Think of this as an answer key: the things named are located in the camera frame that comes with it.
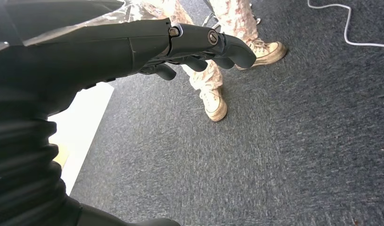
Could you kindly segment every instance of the person's leg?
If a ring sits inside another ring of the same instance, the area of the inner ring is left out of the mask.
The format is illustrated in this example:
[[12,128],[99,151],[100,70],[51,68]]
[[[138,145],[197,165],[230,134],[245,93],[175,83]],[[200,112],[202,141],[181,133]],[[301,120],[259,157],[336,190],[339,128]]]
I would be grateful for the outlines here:
[[[179,0],[147,0],[162,9],[165,17],[169,17],[173,23],[193,24],[192,19],[180,4]],[[225,117],[228,107],[223,100],[219,87],[222,86],[222,74],[218,66],[212,61],[207,61],[208,66],[203,72],[195,72],[186,65],[183,70],[190,76],[190,84],[196,90],[200,89],[200,98],[203,100],[205,112],[213,121],[219,121]]]
[[285,56],[287,49],[280,42],[265,43],[258,37],[257,22],[253,18],[250,0],[211,0],[221,30],[243,40],[255,53],[253,66],[268,65]]

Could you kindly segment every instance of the black prosthetic arm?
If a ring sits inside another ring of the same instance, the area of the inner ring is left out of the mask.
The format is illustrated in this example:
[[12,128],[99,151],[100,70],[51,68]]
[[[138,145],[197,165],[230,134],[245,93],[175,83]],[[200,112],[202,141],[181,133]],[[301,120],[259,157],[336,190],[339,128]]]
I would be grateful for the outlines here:
[[[52,161],[58,148],[48,141],[56,125],[47,117],[65,110],[79,90],[100,81],[136,73],[170,80],[175,72],[164,63],[202,71],[208,59],[224,68],[247,68],[255,61],[252,51],[237,38],[205,27],[171,26],[168,19],[86,26],[25,46],[15,40],[24,40],[23,34],[35,29],[30,18],[41,23],[36,15],[26,15],[31,6],[34,13],[51,9],[46,16],[52,17],[41,26],[64,27],[114,10],[117,1],[2,2],[7,5],[0,4],[0,41],[9,47],[0,50],[0,226],[178,226],[169,219],[125,223],[68,197],[61,167]],[[70,22],[65,12],[54,11],[71,4],[89,10],[81,10],[80,18],[69,16]],[[25,15],[20,18],[19,12]]]

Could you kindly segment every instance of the sneaker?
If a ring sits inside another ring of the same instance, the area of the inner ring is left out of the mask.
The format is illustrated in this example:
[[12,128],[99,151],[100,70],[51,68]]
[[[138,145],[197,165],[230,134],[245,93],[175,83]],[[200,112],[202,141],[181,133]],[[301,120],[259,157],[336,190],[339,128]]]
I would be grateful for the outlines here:
[[213,121],[220,121],[228,112],[228,106],[219,89],[202,89],[200,98],[203,100],[205,112]]
[[[261,39],[256,39],[250,43],[249,47],[257,57],[252,67],[275,63],[282,59],[287,52],[286,47],[278,41],[265,43]],[[246,70],[246,68],[241,68],[237,65],[235,67],[239,70]]]

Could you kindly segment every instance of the white cable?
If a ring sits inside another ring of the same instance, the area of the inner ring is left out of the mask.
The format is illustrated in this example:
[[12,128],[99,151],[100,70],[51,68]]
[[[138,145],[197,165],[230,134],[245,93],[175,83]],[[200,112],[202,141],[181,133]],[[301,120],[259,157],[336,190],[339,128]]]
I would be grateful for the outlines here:
[[330,5],[326,5],[326,6],[312,6],[310,4],[310,0],[307,0],[307,4],[308,4],[308,7],[314,8],[314,9],[328,8],[328,7],[332,7],[332,6],[339,6],[339,7],[343,7],[343,8],[348,9],[349,10],[349,15],[347,16],[346,27],[344,29],[344,40],[348,44],[353,45],[353,46],[377,46],[377,47],[384,47],[384,44],[379,44],[379,43],[356,43],[356,42],[349,41],[349,39],[347,38],[347,31],[349,30],[349,24],[350,24],[350,18],[351,18],[351,7],[346,6],[346,5],[342,5],[342,4],[330,4]]

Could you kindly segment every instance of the pant leg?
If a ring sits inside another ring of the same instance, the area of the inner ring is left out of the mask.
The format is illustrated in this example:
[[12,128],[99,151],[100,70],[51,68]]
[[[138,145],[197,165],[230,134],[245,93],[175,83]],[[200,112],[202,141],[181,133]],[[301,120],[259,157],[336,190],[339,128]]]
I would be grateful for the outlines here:
[[[164,6],[164,17],[169,17],[173,23],[193,24],[192,19],[182,7],[179,0],[146,0],[147,2]],[[201,88],[216,89],[222,85],[222,74],[218,66],[212,61],[207,61],[208,66],[202,72],[195,72],[186,65],[182,65],[183,70],[189,75],[190,84],[196,90]]]
[[250,0],[210,0],[221,31],[240,38],[246,44],[258,38]]

